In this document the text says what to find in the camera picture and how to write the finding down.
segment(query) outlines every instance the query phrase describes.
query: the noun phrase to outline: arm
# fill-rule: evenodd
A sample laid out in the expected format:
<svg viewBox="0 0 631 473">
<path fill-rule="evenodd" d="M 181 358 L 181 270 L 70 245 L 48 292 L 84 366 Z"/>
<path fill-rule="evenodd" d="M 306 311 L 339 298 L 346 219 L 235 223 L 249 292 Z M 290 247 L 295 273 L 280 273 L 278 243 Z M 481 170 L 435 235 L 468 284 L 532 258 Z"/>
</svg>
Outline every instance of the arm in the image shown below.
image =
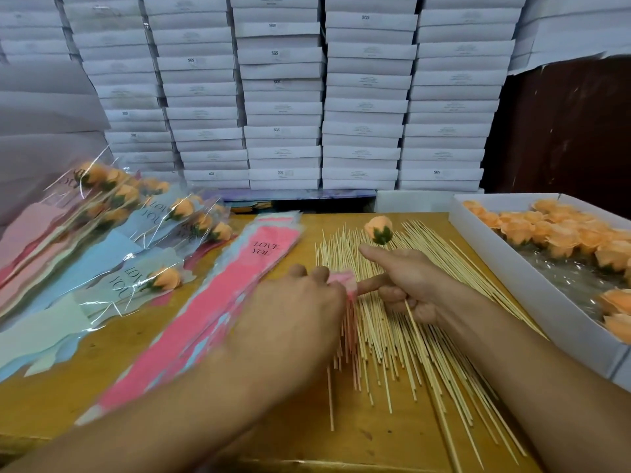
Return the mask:
<svg viewBox="0 0 631 473">
<path fill-rule="evenodd" d="M 557 349 L 420 252 L 362 246 L 387 274 L 359 284 L 397 310 L 440 326 L 524 428 L 555 473 L 617 473 L 631 465 L 631 394 Z"/>
<path fill-rule="evenodd" d="M 345 312 L 326 268 L 263 282 L 226 341 L 175 381 L 55 439 L 6 473 L 171 473 L 198 466 L 333 355 Z"/>
</svg>

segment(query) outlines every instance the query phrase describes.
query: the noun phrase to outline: box of orange flowers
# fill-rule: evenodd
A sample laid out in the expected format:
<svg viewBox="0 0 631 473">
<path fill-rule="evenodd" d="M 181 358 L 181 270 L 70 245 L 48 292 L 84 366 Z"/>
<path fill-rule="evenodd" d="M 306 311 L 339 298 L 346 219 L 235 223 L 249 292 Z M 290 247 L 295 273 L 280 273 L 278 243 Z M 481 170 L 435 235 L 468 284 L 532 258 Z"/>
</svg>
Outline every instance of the box of orange flowers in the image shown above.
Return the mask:
<svg viewBox="0 0 631 473">
<path fill-rule="evenodd" d="M 631 391 L 631 221 L 555 193 L 456 195 L 449 220 L 552 342 Z"/>
</svg>

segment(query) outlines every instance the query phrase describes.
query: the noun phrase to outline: wooden table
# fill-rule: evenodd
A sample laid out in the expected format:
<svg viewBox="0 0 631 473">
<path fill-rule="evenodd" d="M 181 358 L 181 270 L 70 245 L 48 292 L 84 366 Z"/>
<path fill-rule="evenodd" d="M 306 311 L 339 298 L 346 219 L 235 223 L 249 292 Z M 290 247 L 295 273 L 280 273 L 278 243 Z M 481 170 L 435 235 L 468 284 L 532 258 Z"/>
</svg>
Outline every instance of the wooden table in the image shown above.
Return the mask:
<svg viewBox="0 0 631 473">
<path fill-rule="evenodd" d="M 373 214 L 309 214 L 300 243 L 291 251 L 271 277 L 282 275 L 294 263 L 308 269 L 315 265 L 314 245 L 322 231 L 330 235 L 344 224 L 361 228 Z M 240 230 L 253 216 L 233 218 Z M 392 214 L 395 228 L 407 219 L 419 219 L 439 235 L 453 240 L 494 279 L 483 262 L 447 221 L 447 214 Z M 198 264 L 196 274 L 203 277 L 218 251 Z M 186 299 L 199 286 L 201 278 L 184 286 L 169 305 L 148 307 L 125 318 L 112 319 L 108 325 L 83 339 L 75 357 L 55 365 L 51 371 L 24 378 L 16 374 L 0 383 L 0 453 L 21 455 L 42 445 L 72 427 L 99 394 L 111 385 L 152 339 L 169 323 Z M 329 427 L 326 374 L 307 390 L 269 413 L 241 446 L 244 457 L 256 459 L 264 469 L 309 470 L 387 470 L 423 472 L 452 471 L 443 438 L 438 428 L 430 397 L 425 387 L 414 402 L 408 380 L 390 382 L 392 414 L 388 412 L 385 389 L 373 388 L 375 406 L 366 394 L 353 391 L 350 369 L 333 375 L 335 425 Z M 447 420 L 459 452 L 463 471 L 481 472 L 456 409 L 446 401 Z M 483 424 L 476 421 L 473 436 L 485 471 L 490 473 L 530 473 L 540 468 L 532 456 L 521 457 L 519 465 L 504 446 L 491 440 Z"/>
</svg>

